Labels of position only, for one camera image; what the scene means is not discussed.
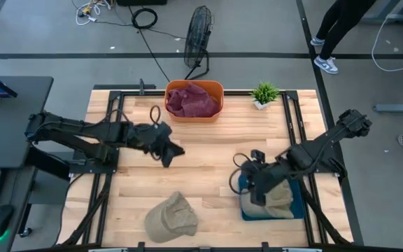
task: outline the fan stand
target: fan stand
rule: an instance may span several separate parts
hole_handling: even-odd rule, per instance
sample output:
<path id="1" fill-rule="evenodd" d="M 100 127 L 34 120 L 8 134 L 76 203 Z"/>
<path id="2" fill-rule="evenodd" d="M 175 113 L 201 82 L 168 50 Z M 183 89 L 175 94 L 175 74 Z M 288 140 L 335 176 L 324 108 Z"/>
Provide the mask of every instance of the fan stand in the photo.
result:
<path id="1" fill-rule="evenodd" d="M 187 74 L 185 80 L 195 80 L 195 79 L 200 78 L 200 77 L 202 77 L 203 75 L 205 75 L 205 74 L 207 74 L 209 72 L 209 53 L 208 53 L 207 50 L 205 50 L 203 53 L 206 55 L 206 71 L 204 73 L 201 73 L 201 74 L 197 75 L 197 76 L 189 78 L 189 76 L 192 74 L 192 72 L 194 72 L 194 70 L 197 67 L 201 67 L 200 64 L 198 64 L 198 65 L 194 66 L 192 68 L 192 70 Z"/>

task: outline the gray floor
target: gray floor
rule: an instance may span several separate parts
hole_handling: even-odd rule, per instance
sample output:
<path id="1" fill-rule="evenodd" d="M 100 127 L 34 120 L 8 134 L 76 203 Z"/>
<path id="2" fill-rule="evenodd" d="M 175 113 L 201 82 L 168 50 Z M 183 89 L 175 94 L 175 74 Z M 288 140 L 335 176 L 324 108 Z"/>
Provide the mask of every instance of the gray floor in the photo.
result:
<path id="1" fill-rule="evenodd" d="M 206 4 L 215 15 L 208 46 L 211 52 L 308 52 L 295 1 L 232 2 L 169 0 L 167 6 L 153 6 L 160 17 L 155 28 L 185 36 L 192 11 Z M 312 34 L 332 2 L 303 0 Z M 119 7 L 118 13 L 123 20 L 130 19 L 126 8 Z M 119 22 L 113 11 L 102 10 L 99 18 Z M 144 22 L 148 19 L 146 15 L 141 17 Z M 378 30 L 378 25 L 359 24 L 335 52 L 370 53 Z M 182 41 L 149 31 L 144 34 L 154 52 L 183 51 Z M 54 4 L 46 0 L 7 0 L 0 13 L 0 53 L 146 52 L 142 38 L 131 27 L 78 27 L 70 0 Z M 376 52 L 403 53 L 403 24 L 386 25 Z M 182 59 L 158 61 L 170 79 L 182 78 L 188 71 Z M 366 113 L 374 123 L 368 137 L 342 143 L 364 242 L 403 248 L 403 149 L 396 141 L 397 135 L 403 134 L 403 115 L 372 111 L 375 103 L 403 102 L 403 71 L 383 72 L 368 59 L 338 59 L 336 63 L 338 76 L 323 74 L 334 117 L 353 108 Z M 402 61 L 387 59 L 380 64 L 399 68 Z M 84 118 L 95 84 L 134 84 L 140 78 L 158 88 L 167 84 L 153 59 L 0 59 L 0 75 L 53 76 L 46 109 L 76 119 Z M 262 79 L 283 89 L 317 88 L 308 59 L 213 58 L 211 71 L 204 78 L 218 80 L 226 88 L 252 88 Z M 53 144 L 43 147 L 47 151 L 63 149 Z M 35 206 L 28 222 L 34 233 L 16 239 L 13 250 L 50 246 L 57 234 L 60 209 L 59 204 Z"/>

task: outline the wooden tabletop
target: wooden tabletop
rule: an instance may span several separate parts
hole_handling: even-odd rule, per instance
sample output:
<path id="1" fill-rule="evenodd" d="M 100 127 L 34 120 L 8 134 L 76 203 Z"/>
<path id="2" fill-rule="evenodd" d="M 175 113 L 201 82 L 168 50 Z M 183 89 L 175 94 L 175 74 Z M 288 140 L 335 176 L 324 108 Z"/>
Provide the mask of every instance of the wooden tabletop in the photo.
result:
<path id="1" fill-rule="evenodd" d="M 106 113 L 109 90 L 92 91 L 85 121 L 95 123 Z M 304 126 L 308 139 L 325 131 L 315 90 L 298 90 Z M 307 246 L 304 221 L 244 221 L 237 196 L 228 186 L 228 177 L 236 168 L 235 153 L 249 155 L 252 149 L 264 151 L 268 160 L 289 145 L 288 129 L 281 100 L 258 111 L 251 97 L 226 96 L 225 105 L 215 123 L 172 122 L 164 109 L 163 97 L 126 97 L 124 112 L 134 123 L 150 123 L 150 107 L 162 109 L 161 120 L 171 125 L 172 141 L 184 147 L 186 154 L 174 158 L 170 168 L 150 155 L 136 150 L 120 150 L 118 172 L 113 176 L 102 246 L 136 247 L 259 247 Z M 291 109 L 293 121 L 295 110 Z M 64 241 L 86 214 L 92 179 L 86 174 L 69 190 L 63 212 L 59 242 Z M 321 207 L 341 235 L 352 240 L 351 229 L 337 178 L 316 174 Z M 174 191 L 181 191 L 199 219 L 194 237 L 182 236 L 162 244 L 150 241 L 144 231 L 148 211 Z M 314 236 L 318 228 L 311 212 Z M 94 241 L 97 221 L 93 225 Z"/>

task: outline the potted plant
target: potted plant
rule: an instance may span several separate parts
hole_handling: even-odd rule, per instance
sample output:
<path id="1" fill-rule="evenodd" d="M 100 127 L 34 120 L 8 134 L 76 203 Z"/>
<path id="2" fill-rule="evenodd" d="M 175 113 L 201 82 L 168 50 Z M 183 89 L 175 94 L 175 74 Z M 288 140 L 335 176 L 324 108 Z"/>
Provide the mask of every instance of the potted plant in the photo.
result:
<path id="1" fill-rule="evenodd" d="M 254 98 L 254 104 L 261 110 L 269 105 L 279 95 L 279 89 L 274 87 L 269 81 L 260 81 L 260 84 L 251 92 Z"/>

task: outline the white cable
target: white cable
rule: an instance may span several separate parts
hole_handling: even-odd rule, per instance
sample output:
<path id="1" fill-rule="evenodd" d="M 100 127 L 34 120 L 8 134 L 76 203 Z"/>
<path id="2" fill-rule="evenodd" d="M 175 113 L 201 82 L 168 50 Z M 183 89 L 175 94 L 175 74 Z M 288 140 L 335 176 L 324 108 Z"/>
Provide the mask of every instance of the white cable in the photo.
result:
<path id="1" fill-rule="evenodd" d="M 85 15 L 85 17 L 88 18 L 88 21 L 87 21 L 87 22 L 79 23 L 79 21 L 78 21 L 78 18 L 79 18 L 79 17 L 78 17 L 78 14 L 79 14 L 79 12 L 82 12 L 81 10 L 82 10 L 84 7 L 86 7 L 86 6 L 89 6 L 90 4 L 93 4 L 93 2 L 90 1 L 89 3 L 86 3 L 86 4 L 82 5 L 81 7 L 77 8 L 77 10 L 76 10 L 76 24 L 77 24 L 77 25 L 83 26 L 83 25 L 87 25 L 88 23 L 91 22 L 91 19 L 90 19 L 91 16 L 90 16 L 90 15 Z M 96 13 L 96 15 L 100 15 L 100 14 L 101 14 L 101 9 L 99 8 L 99 6 L 105 6 L 105 4 L 104 4 L 104 3 L 96 3 L 93 7 L 91 7 L 90 10 L 93 10 L 93 9 L 94 9 L 94 12 Z"/>
<path id="2" fill-rule="evenodd" d="M 88 24 L 89 22 L 91 22 L 90 20 L 88 20 L 87 22 L 84 22 L 84 23 L 79 23 L 79 22 L 78 22 L 78 13 L 81 11 L 82 8 L 88 6 L 89 4 L 90 4 L 90 3 L 86 3 L 86 4 L 82 5 L 81 7 L 77 8 L 77 10 L 76 10 L 76 24 L 77 24 L 77 25 L 83 26 L 83 25 L 86 25 L 86 24 Z"/>
<path id="3" fill-rule="evenodd" d="M 381 34 L 382 28 L 385 25 L 386 21 L 388 20 L 388 17 L 390 17 L 390 15 L 387 15 L 385 21 L 383 21 L 381 28 L 379 29 L 379 32 L 377 33 L 374 45 L 372 46 L 372 50 L 371 50 L 372 60 L 374 61 L 375 65 L 382 71 L 387 71 L 387 72 L 402 71 L 403 67 L 401 69 L 384 69 L 382 66 L 379 66 L 379 64 L 377 64 L 376 58 L 374 57 L 374 50 L 376 49 L 377 41 L 379 40 L 379 35 Z"/>

